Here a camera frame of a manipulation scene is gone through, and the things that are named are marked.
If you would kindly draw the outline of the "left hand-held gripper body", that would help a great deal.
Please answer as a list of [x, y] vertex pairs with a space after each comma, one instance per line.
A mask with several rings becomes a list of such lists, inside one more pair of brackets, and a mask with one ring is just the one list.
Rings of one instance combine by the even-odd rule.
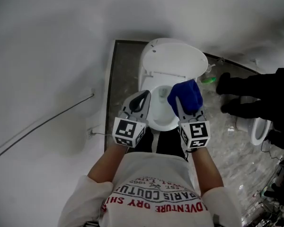
[[135, 148], [146, 132], [147, 124], [116, 117], [112, 136], [119, 145]]

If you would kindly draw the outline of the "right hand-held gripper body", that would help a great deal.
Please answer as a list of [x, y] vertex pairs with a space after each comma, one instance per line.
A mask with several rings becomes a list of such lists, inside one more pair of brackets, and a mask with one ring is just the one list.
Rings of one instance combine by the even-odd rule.
[[187, 149], [206, 147], [211, 134], [210, 123], [204, 116], [179, 117], [179, 133]]

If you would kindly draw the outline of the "blue cloth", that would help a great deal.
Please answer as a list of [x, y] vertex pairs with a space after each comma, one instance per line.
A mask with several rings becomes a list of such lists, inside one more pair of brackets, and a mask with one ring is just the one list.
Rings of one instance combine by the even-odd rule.
[[168, 95], [168, 103], [178, 116], [176, 97], [179, 98], [183, 111], [186, 114], [196, 113], [203, 105], [203, 98], [195, 80], [191, 79], [173, 86]]

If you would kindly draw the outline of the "white toilet lid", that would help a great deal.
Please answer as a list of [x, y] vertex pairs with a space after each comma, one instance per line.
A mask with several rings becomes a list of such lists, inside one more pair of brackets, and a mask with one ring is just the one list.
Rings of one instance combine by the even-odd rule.
[[198, 49], [179, 42], [150, 45], [141, 57], [147, 72], [159, 72], [186, 78], [197, 78], [207, 69], [207, 57]]

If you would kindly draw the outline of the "person's left forearm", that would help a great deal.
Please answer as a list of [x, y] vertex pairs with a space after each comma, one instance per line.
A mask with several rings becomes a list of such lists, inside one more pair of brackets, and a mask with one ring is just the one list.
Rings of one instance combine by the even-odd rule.
[[127, 146], [118, 144], [109, 146], [91, 168], [87, 177], [96, 183], [112, 182], [127, 151]]

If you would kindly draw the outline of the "person's right forearm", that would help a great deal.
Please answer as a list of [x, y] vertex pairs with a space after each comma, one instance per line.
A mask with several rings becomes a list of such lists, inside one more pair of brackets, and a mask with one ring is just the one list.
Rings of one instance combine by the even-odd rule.
[[223, 187], [222, 177], [206, 147], [192, 153], [201, 196], [211, 189]]

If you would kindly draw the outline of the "white toilet body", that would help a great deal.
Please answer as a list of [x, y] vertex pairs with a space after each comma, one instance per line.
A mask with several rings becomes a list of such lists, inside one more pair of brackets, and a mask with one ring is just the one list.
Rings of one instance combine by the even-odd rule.
[[[179, 42], [179, 43], [188, 44], [188, 43], [186, 43], [186, 42], [183, 42], [183, 41], [180, 41], [180, 40], [177, 40], [177, 39], [173, 39], [173, 38], [157, 38], [157, 39], [154, 39], [154, 40], [150, 41], [145, 47], [150, 46], [150, 45], [158, 45], [158, 44], [162, 44], [162, 43], [168, 43], [168, 42], [172, 42], [172, 43]], [[147, 71], [143, 68], [142, 63], [141, 63], [141, 57], [142, 57], [142, 56], [140, 56], [140, 61], [139, 61], [138, 89], [139, 89], [139, 90], [144, 90], [144, 89], [142, 88], [142, 85], [143, 85], [143, 83], [144, 83], [144, 80], [145, 80], [146, 77], [151, 76], [153, 72], [151, 72], [151, 71], [150, 71], [150, 72], [147, 72]], [[184, 77], [184, 78], [185, 78], [185, 81], [187, 81], [187, 80], [190, 80], [190, 79], [197, 79], [198, 77], [197, 77], [197, 78], [186, 78], [186, 77]]]

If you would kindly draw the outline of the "small white toilet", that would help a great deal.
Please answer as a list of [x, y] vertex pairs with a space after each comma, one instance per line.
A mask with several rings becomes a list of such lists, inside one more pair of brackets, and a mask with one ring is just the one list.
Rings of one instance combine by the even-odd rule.
[[237, 117], [236, 128], [248, 133], [251, 144], [257, 146], [266, 138], [271, 121], [262, 118], [245, 119]]

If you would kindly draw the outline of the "person's black trousers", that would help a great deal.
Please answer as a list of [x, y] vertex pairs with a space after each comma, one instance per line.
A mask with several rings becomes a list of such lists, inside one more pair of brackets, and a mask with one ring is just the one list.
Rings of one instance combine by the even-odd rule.
[[[132, 152], [152, 153], [151, 146], [153, 140], [154, 135], [151, 132], [151, 128], [147, 127], [145, 134], [139, 141], [138, 145], [132, 149]], [[178, 132], [178, 128], [174, 128], [171, 131], [160, 131], [156, 153], [177, 156], [183, 158], [184, 160], [186, 159], [181, 146], [181, 137]]]

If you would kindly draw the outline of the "person's white printed shirt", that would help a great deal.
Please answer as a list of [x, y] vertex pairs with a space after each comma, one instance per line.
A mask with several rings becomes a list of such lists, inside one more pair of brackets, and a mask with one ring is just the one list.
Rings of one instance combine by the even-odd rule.
[[241, 227], [240, 205], [225, 187], [195, 192], [184, 159], [126, 154], [113, 181], [82, 176], [58, 227]]

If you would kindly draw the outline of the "cluttered electronic equipment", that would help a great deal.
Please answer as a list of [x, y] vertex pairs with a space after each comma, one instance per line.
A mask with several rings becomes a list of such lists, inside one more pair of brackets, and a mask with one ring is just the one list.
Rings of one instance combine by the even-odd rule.
[[257, 202], [242, 217], [242, 226], [284, 227], [284, 158], [255, 197]]

